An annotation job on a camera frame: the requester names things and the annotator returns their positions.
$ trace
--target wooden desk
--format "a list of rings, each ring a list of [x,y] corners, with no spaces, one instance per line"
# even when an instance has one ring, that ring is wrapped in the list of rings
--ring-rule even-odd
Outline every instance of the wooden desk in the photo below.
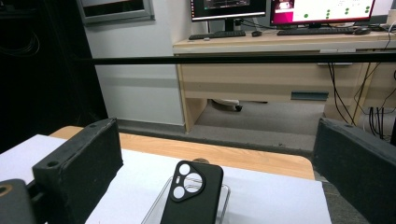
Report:
[[[278,36],[264,32],[262,36],[183,40],[174,45],[175,55],[238,55],[319,53],[321,50],[346,52],[351,50],[382,50],[396,48],[396,37],[387,33],[368,35],[303,35]],[[395,63],[353,63],[335,66],[337,91],[354,120],[360,116],[360,106],[381,106],[394,89]],[[281,103],[325,104],[328,118],[340,119],[334,104],[333,85],[327,64],[180,64],[177,66],[180,95],[186,131],[189,132],[206,107],[207,99],[235,99]],[[321,100],[295,99],[293,92],[328,93]],[[396,106],[396,96],[385,107]]]
[[[67,126],[52,133],[50,136],[69,139],[81,129],[80,127]],[[315,179],[311,162],[300,156],[219,147],[127,133],[120,133],[120,144],[124,149],[182,160],[192,161],[197,158],[205,158],[217,165]]]

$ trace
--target computer mouse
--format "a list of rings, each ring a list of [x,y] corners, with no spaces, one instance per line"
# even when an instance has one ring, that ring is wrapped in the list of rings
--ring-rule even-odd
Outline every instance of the computer mouse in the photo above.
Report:
[[[253,31],[252,33],[251,33],[251,36],[253,36],[253,37],[257,37],[257,36],[261,36],[262,35],[262,32],[261,31]]]
[[[372,30],[370,28],[368,28],[368,27],[359,27],[359,28],[355,29],[353,34],[355,34],[355,35],[368,35],[368,34],[371,33],[371,31]]]

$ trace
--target keyboard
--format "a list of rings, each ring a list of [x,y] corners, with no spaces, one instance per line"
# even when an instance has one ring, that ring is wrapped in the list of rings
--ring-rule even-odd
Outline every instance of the keyboard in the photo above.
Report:
[[[310,28],[310,29],[293,29],[281,30],[277,35],[352,35],[354,29],[351,27],[342,28]]]
[[[205,38],[225,38],[225,37],[237,37],[247,35],[245,31],[218,31],[215,33],[204,34],[204,35],[190,35],[189,40],[205,39]]]

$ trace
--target white wall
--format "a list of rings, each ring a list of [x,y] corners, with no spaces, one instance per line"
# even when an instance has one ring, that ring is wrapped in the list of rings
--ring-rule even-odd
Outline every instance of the white wall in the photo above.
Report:
[[[86,27],[93,58],[172,56],[191,33],[189,1],[152,0],[155,21]],[[98,65],[107,114],[184,125],[176,66]]]

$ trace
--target black foam block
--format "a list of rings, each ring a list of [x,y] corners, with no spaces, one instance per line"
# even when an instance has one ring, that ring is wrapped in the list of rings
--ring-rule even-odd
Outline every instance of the black foam block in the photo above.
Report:
[[[313,164],[371,223],[396,223],[396,147],[364,130],[321,119]]]
[[[85,223],[122,166],[116,119],[97,121],[33,167],[48,223]]]

